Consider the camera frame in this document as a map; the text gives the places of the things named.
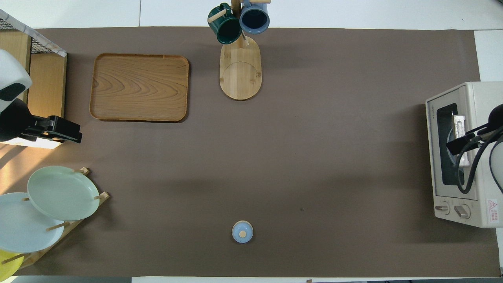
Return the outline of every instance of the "mug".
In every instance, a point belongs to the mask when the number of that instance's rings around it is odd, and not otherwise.
[[[249,0],[244,0],[239,24],[244,32],[251,34],[263,33],[269,27],[267,4],[252,4]]]
[[[226,10],[227,13],[215,21],[208,23],[208,25],[216,34],[218,42],[230,44],[239,38],[242,30],[239,25],[239,19],[232,15],[229,4],[222,3],[220,6],[213,8],[210,14],[208,14],[208,18],[223,10]]]

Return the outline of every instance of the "dish rack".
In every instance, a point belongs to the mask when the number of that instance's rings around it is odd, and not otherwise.
[[[79,170],[73,170],[73,171],[81,173],[84,176],[86,176],[90,172],[89,168],[87,168],[87,167],[82,167]],[[94,197],[94,199],[98,199],[99,200],[98,207],[101,206],[108,198],[110,198],[110,195],[107,192],[102,192],[98,196]],[[28,201],[28,200],[29,200],[29,198],[22,198],[22,199],[20,199],[20,201]],[[64,227],[63,231],[61,233],[61,236],[59,237],[59,239],[56,242],[54,242],[54,244],[52,244],[49,247],[44,248],[42,250],[38,250],[38,251],[34,251],[34,252],[29,252],[29,253],[19,253],[19,254],[15,255],[15,256],[12,256],[10,258],[2,260],[0,262],[0,264],[1,265],[5,265],[5,264],[9,264],[9,263],[12,264],[15,261],[17,261],[18,264],[19,264],[20,259],[22,259],[21,265],[19,266],[19,268],[16,268],[16,270],[34,264],[44,254],[46,254],[52,247],[54,247],[57,243],[59,243],[59,241],[61,241],[61,239],[63,239],[66,235],[68,235],[68,233],[70,233],[75,227],[77,227],[77,225],[79,225],[82,221],[83,221],[83,219],[76,220],[76,221],[64,221],[61,224],[58,224],[58,225],[55,225],[55,226],[52,226],[52,227],[48,227],[46,229],[47,232],[52,231],[54,229],[58,229],[58,228]]]

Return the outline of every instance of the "yellow plate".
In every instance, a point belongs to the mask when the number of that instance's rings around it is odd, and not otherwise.
[[[13,256],[18,255],[18,253],[6,252],[4,250],[0,250],[0,282],[12,276],[12,274],[18,271],[21,263],[23,263],[24,256],[17,258],[11,262],[7,262],[6,264],[1,264],[2,261],[9,259]]]

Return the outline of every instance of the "oven window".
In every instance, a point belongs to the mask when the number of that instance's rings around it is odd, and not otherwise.
[[[439,147],[440,147],[440,162],[442,164],[442,182],[444,185],[456,185],[457,180],[454,175],[454,165],[456,156],[452,155],[446,147],[446,143],[454,139],[454,131],[452,129],[452,115],[458,114],[458,106],[456,103],[447,105],[437,110],[437,123],[439,130]],[[463,169],[459,171],[459,179],[461,184],[465,183]]]

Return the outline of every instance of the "plate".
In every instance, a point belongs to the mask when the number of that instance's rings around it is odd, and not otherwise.
[[[14,257],[18,255],[18,253],[12,253],[12,252],[7,252],[0,250],[0,262],[9,259],[11,257]],[[7,262],[6,264],[0,264],[0,282],[4,281],[5,279],[11,277],[16,271],[18,271],[19,267],[23,263],[23,260],[25,259],[24,256],[20,258],[16,258],[13,261]]]
[[[28,180],[28,194],[41,213],[62,221],[91,216],[100,204],[98,190],[82,173],[63,166],[41,168]]]
[[[63,227],[45,231],[62,221],[40,213],[25,192],[0,195],[0,249],[15,253],[31,253],[52,246],[61,237]]]

